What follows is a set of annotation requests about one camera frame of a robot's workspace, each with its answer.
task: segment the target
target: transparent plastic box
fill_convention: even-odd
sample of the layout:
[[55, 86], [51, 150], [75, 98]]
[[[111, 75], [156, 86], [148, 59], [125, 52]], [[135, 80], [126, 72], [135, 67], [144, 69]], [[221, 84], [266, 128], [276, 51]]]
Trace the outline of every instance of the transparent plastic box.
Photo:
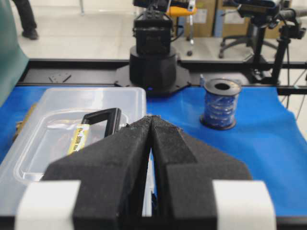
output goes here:
[[[26, 186], [39, 181], [51, 162], [67, 155], [85, 114], [115, 107], [122, 111], [120, 127], [133, 123], [146, 114], [146, 93], [113, 87], [46, 90], [0, 165], [0, 215], [14, 216]], [[85, 145], [103, 139], [105, 128], [106, 121], [92, 125]], [[151, 181], [146, 183], [145, 216], [151, 214]]]

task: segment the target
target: foam pad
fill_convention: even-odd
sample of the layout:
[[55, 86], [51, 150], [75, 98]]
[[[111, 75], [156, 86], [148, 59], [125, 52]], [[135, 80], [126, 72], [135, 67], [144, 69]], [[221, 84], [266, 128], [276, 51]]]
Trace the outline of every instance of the foam pad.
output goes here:
[[1, 230], [14, 230], [15, 217], [0, 217]]
[[212, 179], [251, 180], [246, 165], [156, 116], [152, 136], [160, 215], [177, 229], [216, 229]]
[[43, 180], [81, 180], [75, 229], [119, 229], [123, 215], [142, 216], [151, 117], [49, 165]]

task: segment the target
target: blue fabric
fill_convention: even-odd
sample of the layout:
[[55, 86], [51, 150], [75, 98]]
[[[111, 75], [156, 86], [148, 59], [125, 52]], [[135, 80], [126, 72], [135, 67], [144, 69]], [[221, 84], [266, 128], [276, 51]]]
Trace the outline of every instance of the blue fabric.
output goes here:
[[[17, 121], [49, 87], [15, 87], [0, 108], [0, 161], [8, 152]], [[307, 215], [307, 143], [295, 118], [278, 101], [275, 88], [244, 88], [237, 125], [227, 131], [204, 127], [204, 89], [187, 88], [168, 98], [149, 98], [147, 113], [245, 162], [255, 180], [264, 180], [278, 216]]]

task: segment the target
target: white floor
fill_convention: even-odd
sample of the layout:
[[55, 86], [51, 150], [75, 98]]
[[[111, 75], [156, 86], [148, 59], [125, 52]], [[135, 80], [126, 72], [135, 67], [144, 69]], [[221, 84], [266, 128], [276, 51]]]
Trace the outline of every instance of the white floor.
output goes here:
[[[135, 44], [132, 37], [134, 12], [131, 11], [87, 11], [80, 15], [79, 7], [34, 7], [38, 24], [38, 41], [23, 38], [18, 12], [13, 7], [19, 43], [30, 58], [70, 58], [70, 59], [129, 59], [129, 49]], [[190, 49], [185, 38], [174, 42], [174, 47], [183, 60], [219, 60], [220, 38], [196, 38], [194, 55], [188, 57]], [[307, 36], [290, 44], [290, 60], [307, 60]], [[224, 60], [242, 60], [251, 53], [244, 45], [233, 47], [225, 52]], [[263, 55], [273, 60], [275, 51], [264, 47]], [[291, 71], [294, 83], [301, 70]], [[282, 83], [286, 84], [287, 71], [282, 72]], [[299, 81], [305, 85], [305, 76]], [[290, 110], [296, 115], [302, 96], [291, 96]], [[298, 125], [307, 139], [307, 99], [298, 120]]]

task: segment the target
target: spool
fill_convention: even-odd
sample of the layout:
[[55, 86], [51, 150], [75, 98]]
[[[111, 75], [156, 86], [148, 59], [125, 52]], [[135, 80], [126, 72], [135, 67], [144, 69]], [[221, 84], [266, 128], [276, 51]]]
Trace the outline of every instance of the spool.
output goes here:
[[236, 125], [235, 113], [241, 86], [232, 80], [213, 79], [205, 83], [205, 112], [201, 123], [217, 130]]

